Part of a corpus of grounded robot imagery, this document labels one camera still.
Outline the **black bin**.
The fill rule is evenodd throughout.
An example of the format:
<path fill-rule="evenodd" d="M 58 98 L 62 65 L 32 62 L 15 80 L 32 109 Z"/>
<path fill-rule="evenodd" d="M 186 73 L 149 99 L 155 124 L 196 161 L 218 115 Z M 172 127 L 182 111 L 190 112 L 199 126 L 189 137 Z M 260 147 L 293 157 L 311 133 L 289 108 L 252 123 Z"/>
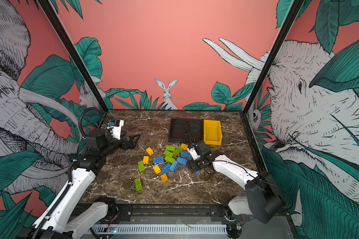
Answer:
<path fill-rule="evenodd" d="M 185 133 L 186 143 L 197 143 L 203 140 L 203 120 L 190 119 Z"/>
<path fill-rule="evenodd" d="M 186 119 L 171 119 L 168 141 L 185 143 L 186 128 Z"/>

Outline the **yellow plastic bin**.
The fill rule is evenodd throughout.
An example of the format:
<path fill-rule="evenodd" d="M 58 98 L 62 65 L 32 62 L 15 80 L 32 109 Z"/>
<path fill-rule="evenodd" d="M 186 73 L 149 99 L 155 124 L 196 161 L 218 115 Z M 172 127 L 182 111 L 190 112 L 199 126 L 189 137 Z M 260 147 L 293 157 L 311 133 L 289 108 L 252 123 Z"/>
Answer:
<path fill-rule="evenodd" d="M 203 131 L 203 141 L 206 145 L 221 146 L 222 131 L 221 122 L 219 120 L 204 120 Z"/>

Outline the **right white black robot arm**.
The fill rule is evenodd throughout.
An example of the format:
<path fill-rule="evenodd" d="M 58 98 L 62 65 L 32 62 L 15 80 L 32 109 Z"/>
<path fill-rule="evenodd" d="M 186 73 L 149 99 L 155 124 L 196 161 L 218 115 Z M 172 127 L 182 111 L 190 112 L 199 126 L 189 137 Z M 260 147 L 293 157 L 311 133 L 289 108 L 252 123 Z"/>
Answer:
<path fill-rule="evenodd" d="M 284 207 L 280 189 L 267 171 L 257 172 L 239 165 L 225 154 L 211 151 L 204 141 L 192 145 L 187 152 L 191 160 L 186 165 L 192 172 L 211 167 L 244 189 L 244 196 L 234 196 L 223 206 L 223 217 L 228 221 L 252 216 L 266 224 Z"/>

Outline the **green lego top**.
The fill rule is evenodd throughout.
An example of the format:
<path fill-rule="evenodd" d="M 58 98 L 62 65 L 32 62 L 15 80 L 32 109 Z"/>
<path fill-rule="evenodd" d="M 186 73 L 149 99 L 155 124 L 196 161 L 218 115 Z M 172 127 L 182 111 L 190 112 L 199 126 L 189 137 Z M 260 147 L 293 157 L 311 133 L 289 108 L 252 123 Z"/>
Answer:
<path fill-rule="evenodd" d="M 170 151 L 170 152 L 173 152 L 173 151 L 176 150 L 176 148 L 174 146 L 166 146 L 166 150 Z"/>
<path fill-rule="evenodd" d="M 183 148 L 178 147 L 173 151 L 173 156 L 177 157 L 177 156 L 179 156 L 181 154 L 181 152 L 183 152 Z"/>

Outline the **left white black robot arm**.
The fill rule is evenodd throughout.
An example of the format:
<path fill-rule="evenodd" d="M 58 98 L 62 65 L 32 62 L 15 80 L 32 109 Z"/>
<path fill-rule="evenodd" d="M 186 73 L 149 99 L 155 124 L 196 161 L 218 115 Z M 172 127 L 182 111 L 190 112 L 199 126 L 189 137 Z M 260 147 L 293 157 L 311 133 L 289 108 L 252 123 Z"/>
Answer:
<path fill-rule="evenodd" d="M 69 219 L 77 203 L 107 162 L 107 156 L 118 149 L 134 149 L 140 134 L 115 138 L 120 127 L 99 128 L 83 137 L 86 149 L 68 167 L 68 181 L 48 209 L 30 228 L 22 228 L 18 239 L 79 239 L 102 219 L 113 220 L 118 215 L 114 200 L 101 199 L 93 203 L 72 221 Z"/>

